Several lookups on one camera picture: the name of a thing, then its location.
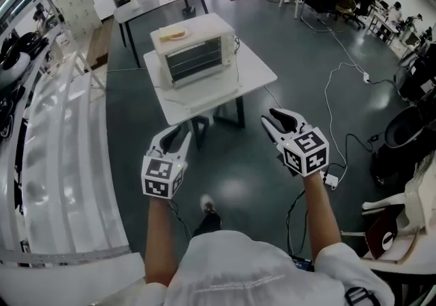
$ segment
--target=gray floor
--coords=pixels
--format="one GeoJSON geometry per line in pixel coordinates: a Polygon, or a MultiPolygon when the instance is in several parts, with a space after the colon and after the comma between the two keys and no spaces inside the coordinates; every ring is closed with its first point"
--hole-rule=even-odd
{"type": "MultiPolygon", "coordinates": [[[[199,0],[189,0],[197,14],[203,14],[199,0]]],[[[294,20],[294,5],[278,8],[266,0],[206,0],[210,12],[230,23],[241,38],[278,76],[269,86],[284,108],[302,114],[328,136],[329,115],[324,87],[331,70],[349,62],[346,54],[329,33],[314,33],[294,20]]],[[[182,1],[156,10],[131,22],[134,39],[142,55],[153,49],[149,33],[182,20],[182,1]]],[[[321,26],[314,18],[313,24],[321,26]]],[[[355,61],[372,80],[391,78],[397,58],[379,39],[343,22],[328,22],[355,61]]],[[[129,47],[124,48],[119,28],[114,26],[109,54],[109,70],[135,68],[129,47]]],[[[142,157],[151,138],[167,127],[146,70],[109,71],[107,126],[112,177],[132,250],[145,250],[148,198],[142,194],[140,171],[142,157]]],[[[362,140],[384,131],[387,123],[405,105],[389,84],[366,85],[362,74],[344,67],[334,74],[328,90],[333,112],[333,132],[344,151],[346,133],[362,140]]],[[[202,219],[199,197],[210,194],[222,216],[223,228],[239,230],[254,240],[266,241],[286,250],[286,213],[302,189],[278,160],[277,152],[260,125],[262,114],[276,107],[265,89],[244,97],[247,127],[244,131],[214,125],[206,144],[198,152],[191,143],[189,169],[182,188],[175,196],[180,215],[193,231],[202,219]]],[[[342,230],[362,230],[368,226],[360,215],[365,200],[379,200],[391,193],[375,187],[370,175],[371,155],[354,141],[349,144],[349,169],[334,192],[329,192],[332,207],[342,230]]],[[[330,161],[341,158],[330,143],[330,161]]],[[[341,175],[335,168],[332,173],[341,175]]],[[[304,229],[305,201],[297,204],[291,217],[294,249],[298,250],[304,229]]],[[[176,251],[181,258],[187,248],[183,227],[172,217],[176,251]]],[[[345,241],[362,247],[360,239],[345,241]]],[[[309,240],[302,257],[310,258],[309,240]]]]}

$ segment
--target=foot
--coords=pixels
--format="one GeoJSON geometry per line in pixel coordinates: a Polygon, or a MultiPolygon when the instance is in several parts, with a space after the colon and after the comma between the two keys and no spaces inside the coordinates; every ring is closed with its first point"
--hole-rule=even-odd
{"type": "Polygon", "coordinates": [[[213,199],[207,194],[204,194],[200,197],[200,208],[202,209],[204,214],[217,212],[215,210],[215,203],[213,202],[213,199]]]}

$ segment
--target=bread slice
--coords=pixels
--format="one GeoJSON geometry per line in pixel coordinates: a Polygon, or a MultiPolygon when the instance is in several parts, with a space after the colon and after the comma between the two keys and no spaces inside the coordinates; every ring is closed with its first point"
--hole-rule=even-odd
{"type": "Polygon", "coordinates": [[[185,31],[185,28],[180,25],[161,27],[159,29],[159,39],[161,42],[166,42],[173,38],[183,37],[185,35],[185,31]]]}

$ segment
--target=ceiling light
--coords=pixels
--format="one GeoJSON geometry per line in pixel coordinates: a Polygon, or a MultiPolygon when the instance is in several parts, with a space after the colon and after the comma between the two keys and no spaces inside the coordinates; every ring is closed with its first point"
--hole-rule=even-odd
{"type": "Polygon", "coordinates": [[[10,2],[11,0],[6,0],[5,3],[3,3],[0,7],[0,13],[1,11],[6,7],[6,5],[10,2]]]}
{"type": "Polygon", "coordinates": [[[25,2],[25,0],[22,0],[15,8],[12,10],[12,13],[15,13],[15,11],[22,6],[22,4],[25,2]]]}

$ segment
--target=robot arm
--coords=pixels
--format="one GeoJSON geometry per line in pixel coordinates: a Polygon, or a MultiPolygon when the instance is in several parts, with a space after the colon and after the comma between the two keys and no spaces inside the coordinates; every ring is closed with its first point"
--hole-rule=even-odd
{"type": "Polygon", "coordinates": [[[287,167],[305,177],[327,165],[328,141],[318,127],[313,128],[301,114],[282,108],[271,108],[270,114],[283,129],[265,116],[262,126],[287,167]]]}
{"type": "Polygon", "coordinates": [[[186,135],[180,149],[168,153],[172,142],[181,130],[180,125],[169,127],[155,135],[142,160],[142,191],[154,197],[171,199],[183,181],[188,165],[185,161],[191,142],[191,132],[186,135]]]}

